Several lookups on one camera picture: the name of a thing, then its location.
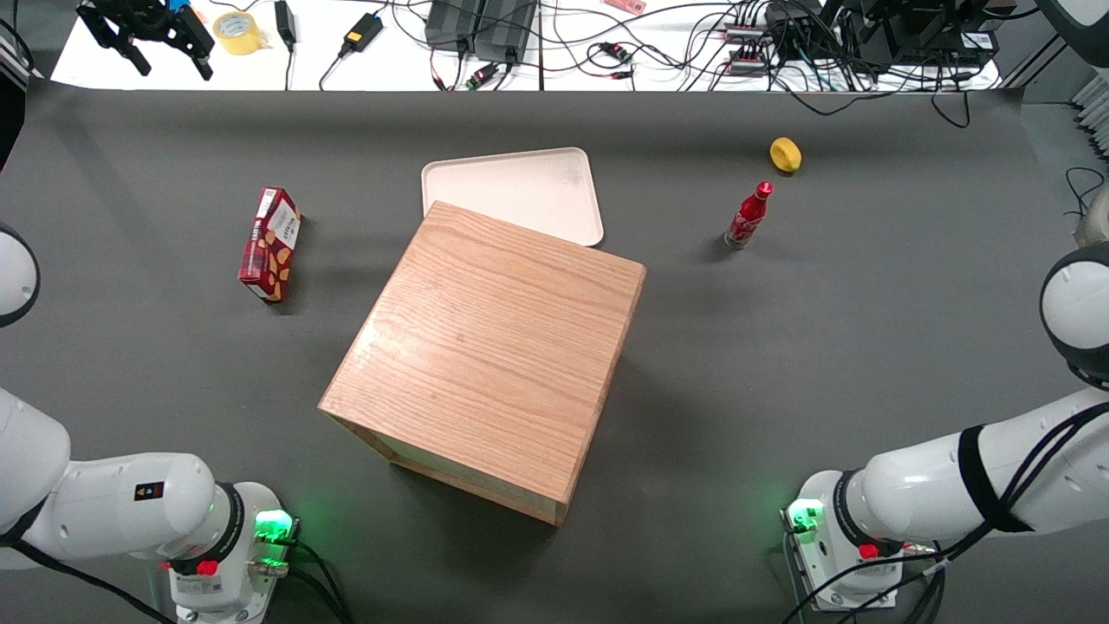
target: red snack box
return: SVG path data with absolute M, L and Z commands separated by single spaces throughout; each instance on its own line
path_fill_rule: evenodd
M 269 301 L 285 296 L 296 235 L 304 217 L 285 188 L 263 186 L 251 237 L 243 249 L 238 280 Z

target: green led light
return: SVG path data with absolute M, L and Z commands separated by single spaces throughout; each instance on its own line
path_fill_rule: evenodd
M 287 540 L 293 532 L 293 516 L 283 510 L 258 512 L 254 516 L 254 535 L 263 540 Z
M 807 533 L 824 520 L 824 503 L 814 499 L 797 499 L 785 511 L 797 533 Z

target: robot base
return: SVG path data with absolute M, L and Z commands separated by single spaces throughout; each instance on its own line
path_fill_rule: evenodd
M 790 515 L 795 510 L 808 508 L 820 510 L 818 513 L 811 514 L 812 529 L 793 535 L 794 560 L 808 592 L 844 570 L 863 563 L 858 556 L 858 548 L 844 535 L 832 511 L 832 493 L 842 474 L 838 471 L 824 471 L 808 478 L 808 481 L 801 487 L 797 500 L 790 505 L 788 515 L 783 519 L 786 526 L 792 530 Z M 902 563 L 897 561 L 899 557 L 899 554 L 894 555 L 888 557 L 888 565 L 866 567 L 840 579 L 816 595 L 813 606 L 817 611 L 848 611 L 861 606 L 901 581 Z M 897 592 L 893 591 L 869 608 L 891 608 L 896 603 Z
M 182 576 L 171 573 L 170 590 L 179 622 L 189 624 L 261 624 L 269 608 L 276 579 L 250 570 L 248 564 L 265 559 L 285 561 L 285 546 L 254 538 L 258 512 L 279 510 L 277 495 L 258 483 L 236 483 L 243 499 L 243 531 L 214 576 Z

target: white tray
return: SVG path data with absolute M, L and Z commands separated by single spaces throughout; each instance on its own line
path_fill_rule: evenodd
M 428 163 L 424 214 L 436 201 L 584 246 L 604 237 L 589 156 L 558 147 Z

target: white table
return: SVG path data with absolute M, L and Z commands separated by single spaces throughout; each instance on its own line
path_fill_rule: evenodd
M 325 89 L 328 91 L 437 91 L 431 82 L 428 65 L 433 58 L 431 52 L 427 45 L 414 41 L 404 32 L 407 30 L 423 40 L 424 23 L 415 13 L 427 16 L 430 9 L 429 1 L 413 0 L 410 7 L 344 0 L 288 0 L 288 3 L 296 16 L 299 39 L 293 63 L 293 90 L 317 90 L 319 78 L 335 60 L 339 43 L 347 29 L 364 13 L 379 10 L 385 30 L 378 34 L 365 52 L 352 54 L 344 60 L 327 79 Z M 694 24 L 709 13 L 722 13 L 732 7 L 728 2 L 706 2 L 698 7 L 670 9 L 685 3 L 688 2 L 682 0 L 648 0 L 648 11 L 644 17 L 628 24 L 628 28 L 642 41 L 659 48 L 675 59 L 682 59 L 685 55 L 689 33 Z M 241 2 L 238 6 L 245 7 L 246 2 Z M 232 10 L 227 7 L 213 4 L 207 0 L 194 0 L 193 7 L 202 14 L 205 25 L 210 29 L 216 18 Z M 537 11 L 532 29 L 538 31 L 538 22 L 541 20 L 546 39 L 577 41 L 569 45 L 551 41 L 543 42 L 543 67 L 547 70 L 545 89 L 548 91 L 632 90 L 630 80 L 596 78 L 577 70 L 551 71 L 571 67 L 577 61 L 583 60 L 589 45 L 593 42 L 633 40 L 631 34 L 622 28 L 601 32 L 614 25 L 615 20 L 599 14 L 577 12 L 574 9 L 599 11 L 615 20 L 625 20 L 631 17 L 631 14 L 604 4 L 600 0 L 543 0 L 540 10 Z M 164 44 L 149 41 L 136 42 L 139 49 L 153 67 L 150 75 L 142 76 L 130 61 L 114 51 L 103 50 L 96 45 L 88 29 L 79 20 L 73 25 L 51 80 L 91 89 L 279 91 L 284 89 L 285 65 L 288 58 L 276 32 L 273 0 L 260 0 L 250 12 L 254 16 L 258 28 L 267 37 L 268 48 L 248 55 L 236 57 L 227 53 L 216 42 L 211 58 L 215 74 L 207 82 L 200 78 L 183 53 Z M 715 20 L 716 18 L 712 18 L 702 21 L 701 28 L 712 25 Z M 691 73 L 695 75 L 700 68 L 710 65 L 710 71 L 693 82 L 691 89 L 693 91 L 708 90 L 713 78 L 710 73 L 712 69 L 728 58 L 728 50 L 736 48 L 735 45 L 722 47 L 723 38 L 721 34 L 711 33 L 708 37 L 709 41 L 705 42 L 701 52 L 694 57 L 691 63 L 694 68 L 691 72 L 667 68 L 650 59 L 645 52 L 638 53 L 634 64 L 635 89 L 639 91 L 675 91 L 680 86 L 684 88 L 691 83 Z M 694 50 L 701 45 L 700 41 L 701 37 L 696 39 Z M 609 61 L 612 59 L 603 57 L 602 62 Z M 457 71 L 457 54 L 438 51 L 434 53 L 434 62 L 439 75 L 449 83 Z M 513 68 L 511 75 L 501 89 L 509 91 L 539 90 L 539 69 L 531 67 L 538 65 L 538 63 L 539 38 L 532 33 L 528 41 L 525 64 Z M 476 57 L 468 57 L 464 61 L 460 82 L 485 64 L 485 61 L 480 61 Z M 765 91 L 771 86 L 774 91 L 783 91 L 782 83 L 787 84 L 794 91 L 828 90 L 826 85 L 828 83 L 836 90 L 846 90 L 846 80 L 838 72 L 822 71 L 823 79 L 817 79 L 813 70 L 802 62 L 790 62 L 788 65 L 777 74 L 779 82 L 773 85 L 763 73 L 750 78 L 724 78 L 715 85 L 715 90 Z M 587 65 L 587 68 L 593 73 L 607 74 L 613 71 L 592 65 Z M 936 75 L 935 68 L 904 67 L 898 69 L 922 75 L 925 79 L 925 86 L 933 88 L 934 83 L 927 79 Z M 990 62 L 981 73 L 962 82 L 960 88 L 964 90 L 988 89 L 999 81 L 997 65 Z M 859 84 L 864 89 L 875 91 L 919 88 L 919 84 L 915 84 L 913 80 L 906 82 L 904 76 L 894 75 L 879 76 L 879 81 L 875 85 L 871 85 L 869 79 L 864 76 L 859 79 Z M 491 84 L 485 86 L 485 89 L 491 88 Z M 945 90 L 953 89 L 953 82 L 945 83 Z

